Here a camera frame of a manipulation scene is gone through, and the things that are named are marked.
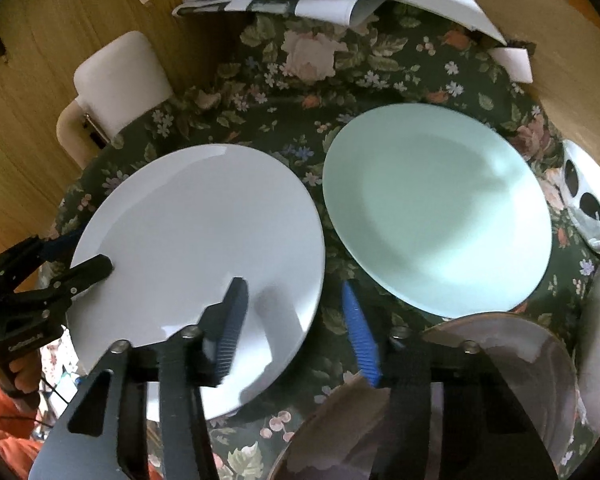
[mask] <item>table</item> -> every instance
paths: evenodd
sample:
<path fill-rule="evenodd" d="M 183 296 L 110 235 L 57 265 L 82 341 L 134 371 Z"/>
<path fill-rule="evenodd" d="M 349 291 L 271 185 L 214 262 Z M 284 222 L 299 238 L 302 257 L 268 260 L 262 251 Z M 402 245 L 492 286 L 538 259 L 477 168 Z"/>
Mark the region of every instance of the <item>table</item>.
<path fill-rule="evenodd" d="M 582 299 L 598 258 L 574 228 L 556 186 L 560 133 L 542 107 L 494 63 L 479 36 L 440 16 L 388 2 L 351 30 L 258 14 L 240 40 L 234 62 L 219 66 L 213 89 L 191 88 L 118 134 L 68 189 L 53 228 L 53 234 L 65 234 L 84 225 L 133 172 L 159 156 L 206 142 L 263 150 L 307 186 L 326 244 L 318 314 L 279 380 L 237 413 L 210 421 L 221 480 L 266 478 L 302 421 L 356 372 L 340 308 L 342 280 L 356 280 L 366 298 L 391 312 L 396 325 L 421 331 L 443 320 L 376 284 L 347 254 L 327 215 L 321 189 L 325 153 L 341 127 L 366 110 L 400 102 L 458 110 L 503 135 L 528 161 L 551 213 L 553 246 L 544 278 L 514 312 L 552 330 L 573 351 Z M 49 265 L 46 279 L 69 263 Z M 594 440 L 578 410 L 561 478 Z"/>

